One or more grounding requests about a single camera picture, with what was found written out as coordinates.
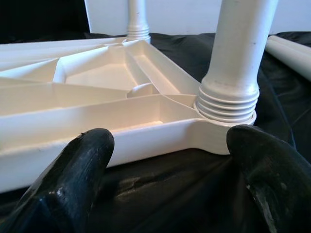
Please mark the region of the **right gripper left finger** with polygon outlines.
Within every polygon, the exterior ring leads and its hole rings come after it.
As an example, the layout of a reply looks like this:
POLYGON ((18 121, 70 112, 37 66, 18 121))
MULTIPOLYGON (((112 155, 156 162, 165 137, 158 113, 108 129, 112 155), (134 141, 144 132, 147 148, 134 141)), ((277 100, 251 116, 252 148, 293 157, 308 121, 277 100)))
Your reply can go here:
POLYGON ((70 141, 0 225, 2 233, 83 233, 112 157, 114 137, 95 128, 70 141))

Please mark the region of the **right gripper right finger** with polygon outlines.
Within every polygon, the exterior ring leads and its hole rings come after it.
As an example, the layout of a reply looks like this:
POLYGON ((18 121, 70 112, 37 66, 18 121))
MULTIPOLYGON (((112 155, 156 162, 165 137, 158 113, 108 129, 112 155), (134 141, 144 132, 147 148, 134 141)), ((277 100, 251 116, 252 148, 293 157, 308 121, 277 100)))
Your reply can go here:
POLYGON ((251 125, 226 135, 237 163, 272 233, 311 231, 311 165, 287 142, 251 125))

